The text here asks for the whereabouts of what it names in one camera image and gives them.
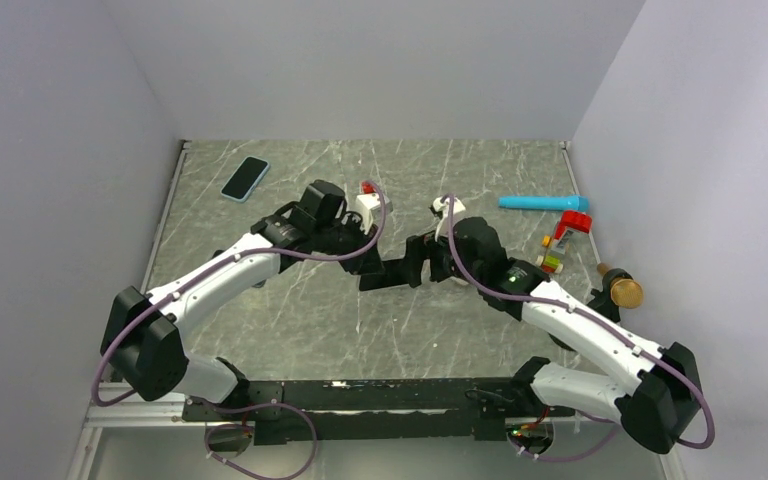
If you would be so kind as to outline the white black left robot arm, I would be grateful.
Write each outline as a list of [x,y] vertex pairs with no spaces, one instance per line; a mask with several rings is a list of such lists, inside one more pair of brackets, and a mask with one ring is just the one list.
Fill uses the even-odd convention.
[[207,403],[221,419],[239,417],[250,403],[249,380],[223,358],[189,352],[186,337],[245,290],[301,261],[336,262],[352,275],[382,272],[376,245],[391,210],[371,181],[353,203],[333,183],[310,183],[299,200],[261,218],[190,273],[146,293],[118,293],[97,372],[112,368],[145,401],[180,393]]

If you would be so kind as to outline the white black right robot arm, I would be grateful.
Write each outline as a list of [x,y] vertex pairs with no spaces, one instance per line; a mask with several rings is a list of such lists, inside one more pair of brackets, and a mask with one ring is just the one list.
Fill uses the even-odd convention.
[[407,239],[397,270],[408,285],[420,285],[421,271],[429,263],[433,281],[467,282],[492,309],[545,331],[601,370],[592,374],[545,358],[530,359],[511,390],[520,413],[532,416],[546,406],[568,407],[619,425],[657,454],[676,445],[698,450],[712,446],[713,413],[688,347],[648,340],[577,300],[541,268],[509,256],[484,219],[442,223],[447,232]]

